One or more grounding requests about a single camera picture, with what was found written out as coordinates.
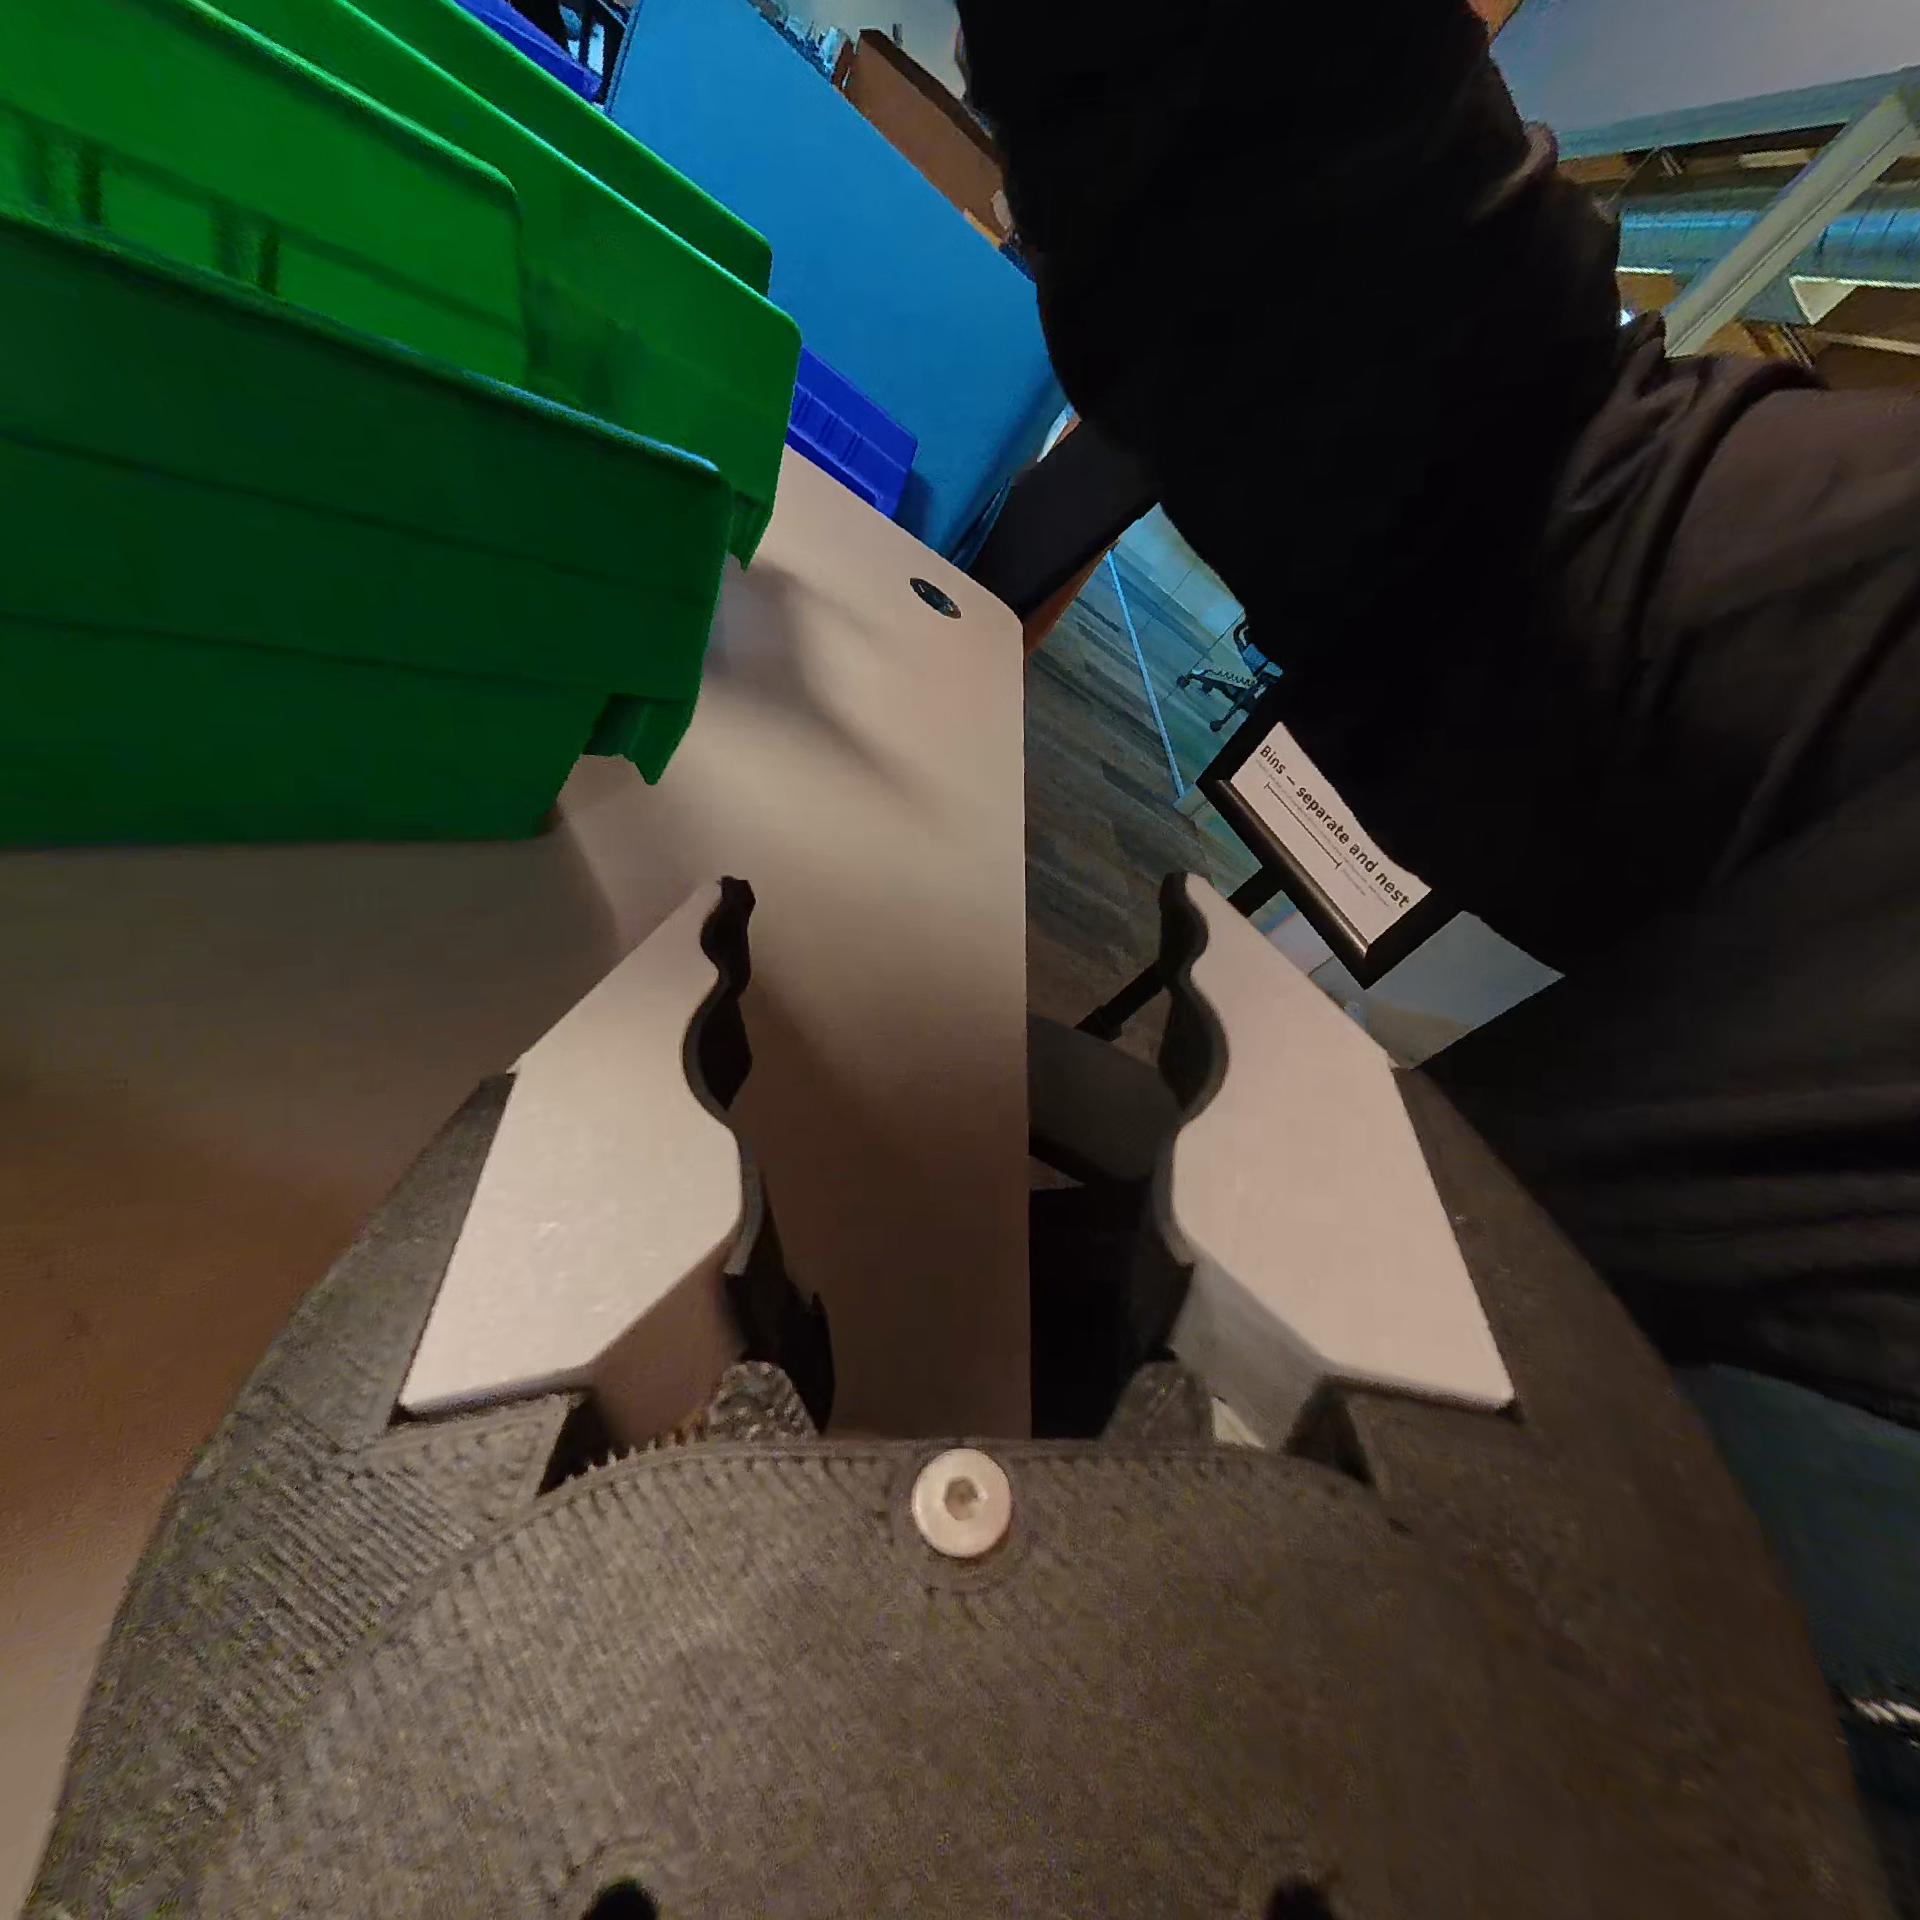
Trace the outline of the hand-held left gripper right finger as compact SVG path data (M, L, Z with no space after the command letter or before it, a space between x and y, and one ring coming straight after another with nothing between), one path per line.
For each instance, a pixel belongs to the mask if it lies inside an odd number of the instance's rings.
M1167 1345L1225 1433L1284 1444L1333 1389L1505 1413L1516 1385L1387 1054L1216 887L1161 885Z

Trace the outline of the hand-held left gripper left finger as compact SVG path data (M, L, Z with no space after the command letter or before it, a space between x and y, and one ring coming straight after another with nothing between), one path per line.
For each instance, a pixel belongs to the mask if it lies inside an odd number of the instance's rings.
M604 1425L679 1425L745 1353L751 910L745 880L700 885L518 1056L401 1413L579 1389Z

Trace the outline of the blue plastic bins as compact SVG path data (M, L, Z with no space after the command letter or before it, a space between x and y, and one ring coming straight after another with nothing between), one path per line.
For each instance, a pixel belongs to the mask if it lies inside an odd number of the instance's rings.
M636 5L611 116L767 241L803 345L918 441L902 527L960 560L1065 406L1032 280L751 5Z

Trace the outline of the black framed task sign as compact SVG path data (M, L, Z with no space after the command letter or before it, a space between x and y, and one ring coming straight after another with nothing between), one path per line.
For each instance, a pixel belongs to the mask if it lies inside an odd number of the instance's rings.
M1196 790L1364 990L1456 917L1380 850L1283 722L1247 717Z

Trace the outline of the person's black sweater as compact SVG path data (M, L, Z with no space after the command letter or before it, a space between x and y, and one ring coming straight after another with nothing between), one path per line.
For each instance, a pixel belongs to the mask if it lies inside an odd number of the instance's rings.
M958 37L1068 400L1558 974L1432 1080L1667 1358L1916 1429L1916 402L1621 326L1469 5Z

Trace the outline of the cardboard box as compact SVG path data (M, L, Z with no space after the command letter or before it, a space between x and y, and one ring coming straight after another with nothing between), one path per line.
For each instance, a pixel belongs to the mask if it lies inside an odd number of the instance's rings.
M998 248L1015 239L1000 160L971 109L884 32L839 54L841 95Z

